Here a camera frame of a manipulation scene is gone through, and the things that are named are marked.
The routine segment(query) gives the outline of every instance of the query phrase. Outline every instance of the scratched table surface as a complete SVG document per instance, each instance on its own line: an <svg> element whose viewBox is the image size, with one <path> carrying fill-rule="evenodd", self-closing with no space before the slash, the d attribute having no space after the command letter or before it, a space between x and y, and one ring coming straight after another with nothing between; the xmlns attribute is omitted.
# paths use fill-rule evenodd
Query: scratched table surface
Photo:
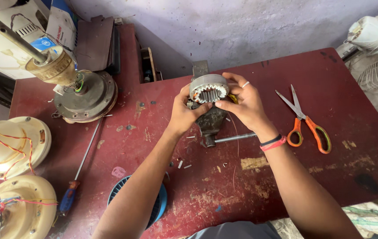
<svg viewBox="0 0 378 239"><path fill-rule="evenodd" d="M118 26L121 74L117 103L99 126L79 176L81 185L67 217L59 217L47 238L88 239L107 207L112 187L131 175L166 128L174 96L191 76L139 84L138 51L132 24ZM303 112L330 135L332 151L322 154L308 126L303 144L291 150L341 206L378 199L378 113L332 48L244 65L224 71L244 76L258 88L265 111L279 132L293 128L295 114L275 93L292 100L297 91ZM72 181L97 122L68 124L52 119L54 85L20 79L10 118L36 117L52 132L52 147L36 168L62 198ZM229 114L218 138L249 133ZM142 238L181 238L210 226L239 220L261 223L286 217L272 171L257 138L205 148L197 125L179 141L164 179L168 194L161 219ZM179 161L183 160L180 169Z"/></svg>

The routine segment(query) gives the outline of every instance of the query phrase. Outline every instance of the orange scissors handle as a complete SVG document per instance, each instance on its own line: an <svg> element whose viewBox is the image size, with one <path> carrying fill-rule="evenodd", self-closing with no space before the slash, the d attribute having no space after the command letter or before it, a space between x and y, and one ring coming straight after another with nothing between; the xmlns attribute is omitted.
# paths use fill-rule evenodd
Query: orange scissors handle
<svg viewBox="0 0 378 239"><path fill-rule="evenodd" d="M299 137L299 142L296 144L291 141L291 136L293 133L298 134ZM295 118L294 129L291 132L289 132L286 140L288 141L288 144L293 147L298 147L302 144L303 137L301 134L301 121L298 118Z"/></svg>
<svg viewBox="0 0 378 239"><path fill-rule="evenodd" d="M305 122L307 123L308 127L310 128L311 132L313 132L313 135L314 137L316 138L316 141L317 141L317 147L319 148L319 151L324 153L324 154L329 154L331 148L332 148L332 145L330 144L330 139L329 139L329 135L328 133L326 133L326 131L324 130L324 128L318 126L317 124L315 124L311 119L310 117L306 116L305 118ZM324 137L326 138L326 143L328 145L328 148L327 149L324 149L323 148L323 145L322 145L322 141L320 140L320 137L319 135L317 134L317 131L316 130L319 130L320 132L323 133Z"/></svg>

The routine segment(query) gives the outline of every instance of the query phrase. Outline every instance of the blue plastic spool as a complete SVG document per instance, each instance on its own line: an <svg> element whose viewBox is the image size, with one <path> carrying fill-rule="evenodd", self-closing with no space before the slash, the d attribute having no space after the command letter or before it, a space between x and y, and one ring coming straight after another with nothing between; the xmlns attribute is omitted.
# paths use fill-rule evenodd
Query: blue plastic spool
<svg viewBox="0 0 378 239"><path fill-rule="evenodd" d="M122 186L124 186L124 184L128 181L130 176L124 177L115 185L109 195L108 205L109 203L111 203L115 195L117 195L117 193L121 190ZM165 190L164 184L161 184L160 192L158 193L157 199L155 200L154 208L152 209L151 217L149 218L148 226L146 227L146 229L152 226L152 224L158 221L158 219L164 214L166 205L167 191Z"/></svg>

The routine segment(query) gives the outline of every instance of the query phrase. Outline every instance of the hand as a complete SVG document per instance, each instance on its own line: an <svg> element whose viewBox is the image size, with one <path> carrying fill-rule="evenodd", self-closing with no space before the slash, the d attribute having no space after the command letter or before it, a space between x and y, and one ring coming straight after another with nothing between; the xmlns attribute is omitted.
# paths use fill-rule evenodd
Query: hand
<svg viewBox="0 0 378 239"><path fill-rule="evenodd" d="M264 112L258 90L250 83L242 88L247 82L242 76L225 72L223 77L236 82L230 83L229 88L230 93L237 97L238 104L219 100L215 106L234 113L246 127L257 134L261 142L275 138L277 130Z"/></svg>
<svg viewBox="0 0 378 239"><path fill-rule="evenodd" d="M189 84L183 87L174 98L173 112L171 113L171 120L167 129L172 133L182 136L192 124L199 118L199 116L208 112L213 106L212 103L205 103L198 108L191 110L186 103L189 98Z"/></svg>

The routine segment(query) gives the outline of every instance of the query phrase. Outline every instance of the red thread bracelet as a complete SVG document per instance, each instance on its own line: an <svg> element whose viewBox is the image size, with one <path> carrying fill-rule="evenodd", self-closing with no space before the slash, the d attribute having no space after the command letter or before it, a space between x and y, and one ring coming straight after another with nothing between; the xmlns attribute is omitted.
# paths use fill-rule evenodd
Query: red thread bracelet
<svg viewBox="0 0 378 239"><path fill-rule="evenodd" d="M285 142L286 142L286 136L282 136L282 138L279 141L276 141L276 142L269 144L269 145L260 146L260 149L263 150L263 152L264 152L264 151L267 151L269 149L279 147L282 144L284 144Z"/></svg>

